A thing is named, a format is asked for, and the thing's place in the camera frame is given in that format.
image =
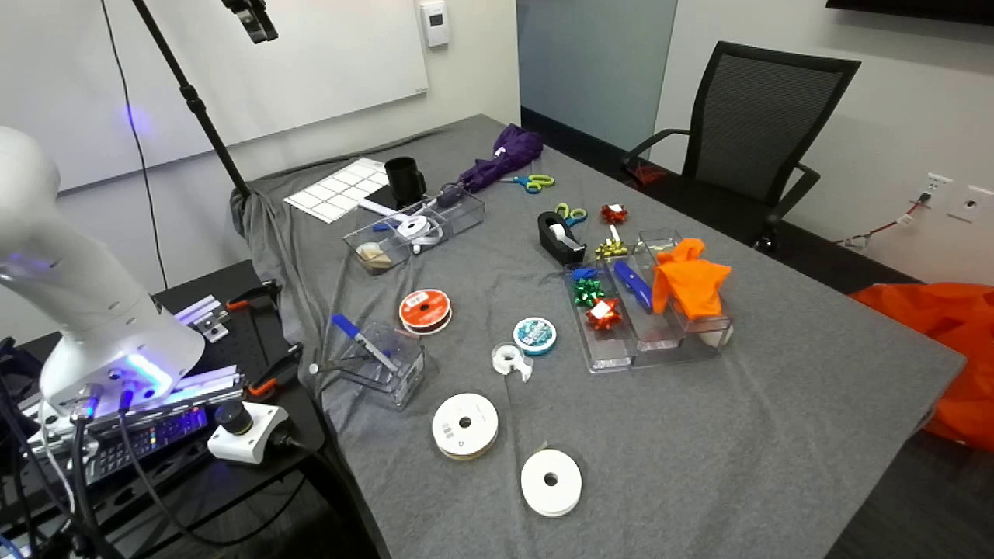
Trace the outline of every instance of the power outlet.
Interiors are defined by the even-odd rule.
[[[944,175],[926,175],[923,191],[929,197],[929,204],[936,207],[941,199],[948,199],[955,181]]]
[[[973,187],[973,184],[948,203],[948,214],[963,224],[976,224],[992,212],[994,212],[994,189]]]

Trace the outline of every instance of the orange cloth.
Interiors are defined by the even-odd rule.
[[[691,320],[722,317],[722,287],[730,268],[706,262],[706,242],[679,240],[671,250],[656,257],[652,270],[652,314],[676,300]]]
[[[994,290],[992,287],[869,287],[859,303],[966,355],[966,366],[936,405],[932,436],[994,449]]]

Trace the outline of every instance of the purple tool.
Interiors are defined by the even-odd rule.
[[[451,184],[440,197],[439,204],[451,207],[458,204],[466,191],[479,191],[497,181],[502,181],[513,172],[521,172],[526,165],[530,165],[535,158],[540,158],[540,137],[535,131],[526,128],[502,128],[502,135],[495,143],[495,154],[492,158],[479,158],[472,167],[466,167],[459,175],[458,184]]]

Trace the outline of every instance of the white spool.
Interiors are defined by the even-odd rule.
[[[463,392],[435,411],[431,439],[447,459],[472,459],[497,441],[497,425],[497,408],[476,392]]]
[[[581,466],[561,449],[536,449],[521,466],[521,498],[535,514],[561,518],[583,495]]]

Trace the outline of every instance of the red disc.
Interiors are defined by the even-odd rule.
[[[435,329],[453,314],[451,299],[440,290],[420,290],[401,299],[398,320],[406,329]]]

